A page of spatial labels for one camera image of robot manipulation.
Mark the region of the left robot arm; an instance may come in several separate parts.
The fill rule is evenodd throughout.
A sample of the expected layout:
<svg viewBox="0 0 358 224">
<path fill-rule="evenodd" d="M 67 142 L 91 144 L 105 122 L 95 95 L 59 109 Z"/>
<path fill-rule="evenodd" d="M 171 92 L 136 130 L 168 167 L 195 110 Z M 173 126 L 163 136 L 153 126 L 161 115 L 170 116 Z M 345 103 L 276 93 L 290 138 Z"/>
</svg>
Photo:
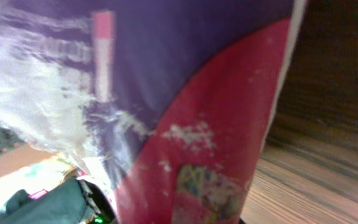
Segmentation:
<svg viewBox="0 0 358 224">
<path fill-rule="evenodd" d="M 0 224 L 118 224 L 105 193 L 92 181 L 71 177 L 39 198 L 24 189 L 0 208 Z"/>
</svg>

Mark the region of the purple white sanitary pad pack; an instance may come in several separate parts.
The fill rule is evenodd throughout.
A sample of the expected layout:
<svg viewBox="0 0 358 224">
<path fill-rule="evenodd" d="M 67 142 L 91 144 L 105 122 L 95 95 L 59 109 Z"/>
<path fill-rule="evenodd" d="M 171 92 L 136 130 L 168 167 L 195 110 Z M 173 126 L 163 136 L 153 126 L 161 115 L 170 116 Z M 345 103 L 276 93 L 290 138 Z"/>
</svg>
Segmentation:
<svg viewBox="0 0 358 224">
<path fill-rule="evenodd" d="M 240 223 L 307 1 L 0 1 L 0 127 L 119 223 Z"/>
</svg>

